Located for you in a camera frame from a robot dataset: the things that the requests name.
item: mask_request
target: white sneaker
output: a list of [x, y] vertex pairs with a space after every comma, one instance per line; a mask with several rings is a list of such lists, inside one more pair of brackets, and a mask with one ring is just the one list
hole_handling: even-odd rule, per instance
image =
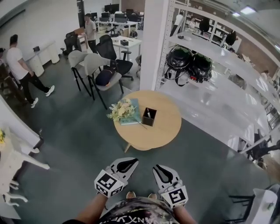
[[34, 102], [31, 104], [31, 108], [34, 108], [36, 103], [38, 103], [39, 99], [38, 97], [34, 100]]
[[51, 86], [49, 91], [47, 93], [45, 93], [46, 97], [50, 96], [53, 91], [54, 91], [54, 86]]

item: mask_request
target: gray carpet floor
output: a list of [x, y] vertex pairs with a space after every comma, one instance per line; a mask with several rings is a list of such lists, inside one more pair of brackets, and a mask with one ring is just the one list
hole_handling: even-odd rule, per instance
[[[164, 147], [149, 151], [130, 148], [124, 154], [126, 142], [106, 117], [109, 111], [96, 91], [95, 101], [83, 87], [79, 92], [65, 59], [48, 66], [40, 79], [46, 86], [56, 86], [54, 94], [46, 98], [31, 87], [39, 102], [19, 115], [34, 131], [41, 131], [44, 144], [33, 156], [51, 169], [26, 164], [20, 171], [19, 191], [29, 201], [18, 201], [16, 210], [22, 220], [17, 223], [60, 224], [75, 218], [95, 196], [94, 179], [101, 169], [122, 157], [135, 157], [140, 163], [127, 188], [110, 198], [107, 207], [124, 199], [129, 190], [138, 196], [157, 192], [152, 167], [161, 164], [179, 173], [189, 196], [186, 209], [202, 224], [239, 218], [244, 208], [233, 205], [228, 195], [252, 195], [253, 188], [264, 189], [275, 182], [243, 155], [185, 120], [177, 137]], [[123, 82], [137, 88], [130, 79]], [[123, 97], [119, 85], [102, 95], [107, 105]]]

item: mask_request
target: ceiling light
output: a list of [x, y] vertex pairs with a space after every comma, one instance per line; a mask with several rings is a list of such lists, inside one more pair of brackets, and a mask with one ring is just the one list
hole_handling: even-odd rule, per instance
[[244, 9], [241, 10], [241, 12], [248, 15], [248, 14], [254, 13], [256, 11], [249, 6], [246, 6]]
[[234, 17], [238, 17], [238, 16], [240, 16], [240, 14], [239, 14], [239, 13], [237, 13], [237, 12], [233, 13], [232, 15], [233, 15]]

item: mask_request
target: book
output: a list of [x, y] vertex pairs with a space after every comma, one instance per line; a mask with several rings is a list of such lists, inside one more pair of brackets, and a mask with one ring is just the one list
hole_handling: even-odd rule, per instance
[[131, 104], [134, 107], [136, 107], [135, 108], [135, 113], [133, 114], [132, 117], [121, 118], [120, 121], [119, 121], [121, 125], [132, 125], [132, 124], [142, 123], [142, 119], [141, 119], [141, 116], [140, 116], [138, 99], [130, 99], [130, 100], [131, 100]]

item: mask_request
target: pen holder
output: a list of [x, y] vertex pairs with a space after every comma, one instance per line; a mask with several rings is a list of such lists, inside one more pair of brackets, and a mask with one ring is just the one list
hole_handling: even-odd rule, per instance
[[157, 113], [156, 110], [146, 107], [145, 112], [143, 114], [143, 118], [142, 118], [142, 124], [145, 124], [148, 126], [153, 126], [156, 113]]

